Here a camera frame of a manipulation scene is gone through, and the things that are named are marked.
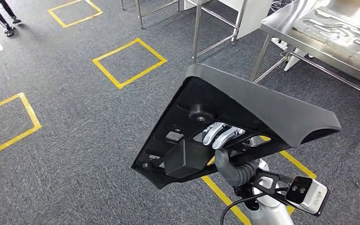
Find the black cable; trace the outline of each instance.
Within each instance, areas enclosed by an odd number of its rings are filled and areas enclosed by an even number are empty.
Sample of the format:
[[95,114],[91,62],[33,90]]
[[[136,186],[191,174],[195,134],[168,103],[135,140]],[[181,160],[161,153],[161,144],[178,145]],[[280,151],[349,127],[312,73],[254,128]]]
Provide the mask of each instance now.
[[[278,192],[278,191],[287,191],[288,188],[287,187],[280,187],[280,188],[277,188],[275,189],[275,192]],[[253,199],[256,199],[256,198],[260,198],[262,196],[265,196],[266,193],[261,193],[261,194],[258,194],[258,195],[254,195],[252,197],[249,197],[249,198],[244,198],[244,199],[240,199],[238,201],[235,201],[231,204],[229,204],[223,211],[223,213],[221,214],[221,218],[220,218],[220,225],[223,225],[224,224],[224,217],[226,215],[226,213],[235,205],[238,205],[239,203],[244,203],[244,202],[247,202],[247,201],[250,201],[250,200],[253,200]]]

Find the yellow tape square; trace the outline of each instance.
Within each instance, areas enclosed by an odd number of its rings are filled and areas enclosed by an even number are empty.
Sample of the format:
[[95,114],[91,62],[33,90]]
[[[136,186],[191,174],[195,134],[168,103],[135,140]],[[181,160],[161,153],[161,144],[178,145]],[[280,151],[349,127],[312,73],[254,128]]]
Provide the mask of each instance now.
[[[115,79],[115,77],[113,75],[111,75],[110,72],[108,72],[108,70],[103,66],[101,65],[101,63],[99,62],[100,60],[112,55],[112,54],[115,54],[119,51],[122,51],[124,50],[125,48],[128,48],[130,47],[131,45],[134,45],[136,43],[139,43],[141,44],[142,46],[144,46],[148,51],[150,51],[155,57],[157,57],[160,61],[154,65],[152,65],[151,67],[147,68],[146,70],[136,74],[135,76],[133,76],[132,78],[128,79],[127,81],[123,82],[123,83],[120,83],[118,82],[117,79]],[[110,81],[115,84],[115,86],[117,86],[117,88],[119,89],[122,89],[123,87],[125,87],[126,85],[130,84],[131,82],[137,80],[138,78],[144,76],[146,73],[148,73],[149,71],[152,71],[153,69],[159,67],[160,65],[164,64],[167,62],[167,60],[162,57],[159,53],[157,53],[154,49],[152,49],[150,46],[148,46],[146,43],[144,43],[140,38],[136,38],[135,40],[127,43],[126,45],[122,46],[122,47],[119,47],[117,49],[115,49],[114,51],[111,51],[111,52],[108,52],[98,58],[95,58],[92,60],[93,63],[101,70],[101,72],[103,72],[107,77],[108,79],[110,79]]]
[[[63,8],[63,7],[66,7],[66,6],[72,5],[72,4],[77,3],[77,2],[81,2],[81,1],[87,2],[90,6],[92,6],[92,7],[97,11],[97,13],[94,14],[94,15],[88,16],[88,17],[86,17],[86,18],[83,18],[83,19],[81,19],[81,20],[72,22],[72,23],[70,23],[70,24],[65,24],[65,23],[53,12],[53,11],[56,10],[56,9]],[[96,17],[96,16],[98,16],[98,15],[100,15],[100,14],[103,13],[103,11],[101,11],[101,9],[100,9],[99,7],[97,7],[95,4],[93,4],[90,0],[75,0],[75,1],[69,2],[69,3],[67,3],[67,4],[64,4],[64,5],[61,5],[61,6],[57,6],[57,7],[51,8],[51,9],[49,9],[49,10],[47,10],[47,11],[48,11],[49,14],[50,14],[51,16],[53,16],[53,18],[54,18],[62,27],[64,27],[64,28],[67,28],[67,27],[70,27],[70,26],[75,25],[75,24],[77,24],[77,23],[86,21],[86,20],[88,20],[88,19],[91,19],[91,18]]]
[[34,110],[32,109],[30,103],[28,102],[28,99],[25,97],[24,93],[19,93],[19,94],[14,95],[14,96],[6,99],[6,100],[1,101],[1,102],[0,102],[0,106],[4,105],[4,104],[6,104],[6,103],[8,103],[8,102],[10,102],[10,101],[13,101],[13,100],[15,100],[15,99],[17,99],[17,98],[20,98],[20,99],[21,99],[21,102],[22,102],[22,104],[24,105],[25,110],[27,111],[28,116],[30,117],[30,119],[31,119],[32,124],[34,125],[34,127],[31,128],[31,129],[29,129],[29,130],[27,130],[27,131],[25,131],[24,133],[22,133],[22,134],[20,134],[20,135],[18,135],[18,136],[12,138],[11,140],[9,140],[9,141],[1,144],[1,145],[0,145],[0,151],[2,151],[3,149],[5,149],[6,147],[10,146],[11,144],[13,144],[13,143],[15,143],[15,142],[17,142],[17,141],[25,138],[26,136],[34,133],[35,131],[39,130],[39,129],[42,127],[41,124],[40,124],[39,121],[38,121],[37,116],[35,115]]

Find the yellow floor marking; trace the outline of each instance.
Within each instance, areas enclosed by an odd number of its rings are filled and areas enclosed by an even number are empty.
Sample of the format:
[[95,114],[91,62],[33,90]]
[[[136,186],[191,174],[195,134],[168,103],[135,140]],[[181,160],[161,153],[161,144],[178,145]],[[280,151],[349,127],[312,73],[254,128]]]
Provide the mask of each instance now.
[[[265,137],[265,136],[260,136],[264,141],[269,141],[270,138]],[[285,150],[279,152],[281,153],[281,155],[283,155],[286,159],[288,159],[291,163],[293,163],[297,168],[299,168],[301,171],[303,171],[307,176],[315,179],[317,177],[317,175],[315,175],[315,173],[313,173],[311,170],[309,170],[307,167],[305,167],[303,164],[301,164],[301,162],[299,162],[297,159],[295,159],[292,155],[290,155],[289,153],[287,153]],[[213,157],[208,163],[207,165],[211,165],[213,164],[215,161],[215,157]],[[205,183],[212,189],[212,191],[226,204],[229,205],[232,203],[232,201],[230,200],[230,198],[212,181],[212,179],[210,179],[208,176],[204,176],[202,177],[202,180],[205,181]],[[236,206],[233,207],[234,209],[232,209],[233,213],[238,217],[238,219],[243,222],[246,225],[250,225],[250,221],[249,219],[246,217],[245,214],[242,213],[242,211],[240,211],[240,209]],[[291,206],[287,206],[286,207],[289,215],[291,215],[295,208],[291,207]]]
[[[232,203],[231,199],[212,181],[208,176],[201,177],[203,181],[212,189],[212,191],[224,202],[224,204],[229,205]],[[241,222],[245,225],[250,225],[249,219],[243,214],[243,212],[237,207],[234,206],[231,208],[231,211],[240,219]]]
[[[88,16],[88,17],[86,17],[86,18],[83,18],[83,19],[81,19],[81,20],[72,22],[72,23],[70,23],[70,24],[65,24],[65,23],[53,12],[53,11],[56,10],[56,9],[59,9],[59,8],[62,8],[62,7],[66,7],[66,6],[72,5],[72,4],[77,3],[77,2],[80,2],[80,1],[85,1],[85,2],[87,2],[90,6],[92,6],[92,7],[97,11],[97,13],[94,14],[94,15]],[[77,23],[86,21],[86,20],[88,20],[88,19],[91,19],[91,18],[96,17],[96,16],[98,16],[98,15],[100,15],[100,14],[103,13],[103,11],[101,11],[101,9],[100,9],[99,7],[97,7],[95,4],[93,4],[90,0],[75,0],[75,1],[72,1],[72,2],[69,2],[69,3],[66,3],[66,4],[64,4],[64,5],[60,5],[60,6],[51,8],[51,9],[47,10],[47,12],[48,12],[51,16],[53,16],[53,18],[54,18],[62,27],[64,27],[64,28],[67,28],[67,27],[70,27],[70,26],[75,25],[75,24],[77,24]]]
[[[154,65],[152,65],[151,67],[147,68],[146,70],[142,71],[141,73],[136,74],[135,76],[133,76],[132,78],[130,78],[129,80],[120,83],[117,79],[115,79],[115,77],[103,66],[101,65],[101,63],[99,62],[100,60],[115,54],[119,51],[124,50],[125,48],[130,47],[131,45],[134,45],[136,43],[141,44],[142,46],[144,46],[148,51],[150,51],[155,57],[157,57],[160,61]],[[127,43],[126,45],[123,45],[111,52],[108,52],[98,58],[95,58],[92,60],[92,62],[101,70],[101,72],[103,72],[103,74],[105,74],[108,79],[110,79],[110,81],[119,89],[122,89],[123,87],[125,87],[126,85],[130,84],[131,82],[137,80],[138,78],[144,76],[146,73],[152,71],[153,69],[159,67],[160,65],[164,64],[167,62],[167,60],[162,57],[158,52],[156,52],[154,49],[152,49],[150,46],[148,46],[145,42],[143,42],[140,38],[136,38],[135,40]]]
[[26,136],[34,133],[35,131],[39,130],[39,129],[42,127],[41,124],[40,124],[39,121],[38,121],[37,116],[35,115],[34,110],[32,109],[30,103],[28,102],[28,99],[27,99],[26,96],[24,95],[24,93],[19,93],[19,94],[14,95],[14,96],[6,99],[6,100],[1,101],[1,102],[0,102],[0,106],[4,105],[4,104],[6,104],[6,103],[8,103],[8,102],[10,102],[10,101],[13,101],[13,100],[15,100],[15,99],[17,99],[17,98],[20,98],[20,99],[21,99],[21,102],[22,102],[22,104],[24,105],[25,110],[27,111],[27,113],[28,113],[28,115],[29,115],[29,117],[30,117],[30,119],[31,119],[32,124],[34,125],[34,127],[31,128],[31,129],[29,129],[29,130],[27,130],[27,131],[25,131],[24,133],[22,133],[22,134],[20,134],[20,135],[18,135],[18,136],[12,138],[11,140],[5,142],[4,144],[1,144],[1,145],[0,145],[0,151],[2,151],[4,148],[10,146],[11,144],[13,144],[13,143],[15,143],[15,142],[17,142],[17,141],[25,138]]

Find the metal clamp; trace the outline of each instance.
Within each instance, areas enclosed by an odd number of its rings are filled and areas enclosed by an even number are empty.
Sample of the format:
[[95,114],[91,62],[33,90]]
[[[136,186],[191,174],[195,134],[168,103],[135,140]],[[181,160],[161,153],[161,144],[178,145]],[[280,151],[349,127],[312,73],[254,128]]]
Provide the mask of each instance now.
[[[224,131],[222,134],[220,134],[213,142],[216,135],[224,128],[228,128],[228,129]],[[244,129],[238,127],[232,127],[225,123],[214,123],[203,131],[205,137],[203,138],[202,143],[205,146],[208,146],[213,142],[212,148],[217,150],[222,148],[229,140],[239,137],[245,134],[245,132],[246,131]]]

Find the stainless steel table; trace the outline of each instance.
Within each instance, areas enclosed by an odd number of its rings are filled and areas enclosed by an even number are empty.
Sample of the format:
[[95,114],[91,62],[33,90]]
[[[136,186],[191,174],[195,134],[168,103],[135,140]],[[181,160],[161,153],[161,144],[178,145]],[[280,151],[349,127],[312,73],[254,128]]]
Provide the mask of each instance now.
[[[262,47],[262,51],[258,58],[255,70],[253,71],[251,80],[255,83],[262,80],[267,74],[269,74],[272,70],[274,70],[277,66],[286,62],[289,57],[294,56],[311,66],[314,66],[323,72],[335,77],[336,79],[345,82],[346,84],[358,89],[360,91],[360,86],[354,84],[353,82],[338,76],[337,74],[323,68],[322,66],[304,58],[304,56],[300,56],[294,52],[295,48],[299,48],[305,53],[308,53],[315,58],[328,63],[329,65],[357,78],[360,80],[360,61],[352,58],[348,55],[345,55],[343,52],[336,50],[329,45],[320,42],[316,39],[313,39],[303,33],[298,32],[293,28],[293,23],[310,12],[311,10],[321,7],[334,5],[334,7],[339,7],[336,5],[336,0],[297,0],[283,9],[273,13],[268,16],[264,20],[262,20],[262,24],[260,29],[267,32],[267,38]],[[275,36],[289,45],[291,45],[284,58],[282,58],[278,63],[276,63],[273,67],[271,67],[268,71],[263,73],[261,76],[257,77],[258,71],[262,65],[264,55],[266,53],[267,47],[270,43],[271,37]]]

